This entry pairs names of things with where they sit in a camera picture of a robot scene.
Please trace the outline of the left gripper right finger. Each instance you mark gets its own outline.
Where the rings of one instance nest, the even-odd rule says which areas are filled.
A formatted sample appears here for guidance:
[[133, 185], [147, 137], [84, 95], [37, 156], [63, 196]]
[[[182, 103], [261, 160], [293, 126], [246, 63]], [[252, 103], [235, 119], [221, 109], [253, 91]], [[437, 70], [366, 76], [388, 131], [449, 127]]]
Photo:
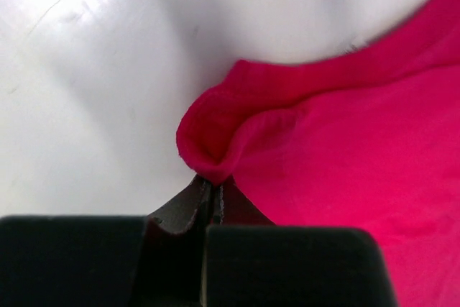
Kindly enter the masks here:
[[233, 180], [216, 192], [203, 251], [205, 306], [396, 306], [361, 229], [273, 224]]

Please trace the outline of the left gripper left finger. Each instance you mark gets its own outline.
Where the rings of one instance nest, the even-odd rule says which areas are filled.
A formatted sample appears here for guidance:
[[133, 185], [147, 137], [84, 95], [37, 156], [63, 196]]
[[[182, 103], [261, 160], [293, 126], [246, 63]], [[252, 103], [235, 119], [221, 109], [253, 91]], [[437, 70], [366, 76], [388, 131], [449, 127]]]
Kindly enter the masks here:
[[211, 184], [141, 216], [5, 216], [3, 306], [199, 306]]

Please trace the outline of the red t shirt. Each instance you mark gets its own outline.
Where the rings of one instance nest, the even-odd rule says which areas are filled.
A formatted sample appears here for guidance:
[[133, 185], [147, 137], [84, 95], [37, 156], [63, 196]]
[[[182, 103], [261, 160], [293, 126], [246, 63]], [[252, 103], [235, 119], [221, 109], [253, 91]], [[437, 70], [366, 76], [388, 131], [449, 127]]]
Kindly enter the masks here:
[[459, 0], [430, 0], [337, 58], [240, 60], [176, 142], [276, 224], [367, 230], [401, 306], [459, 304]]

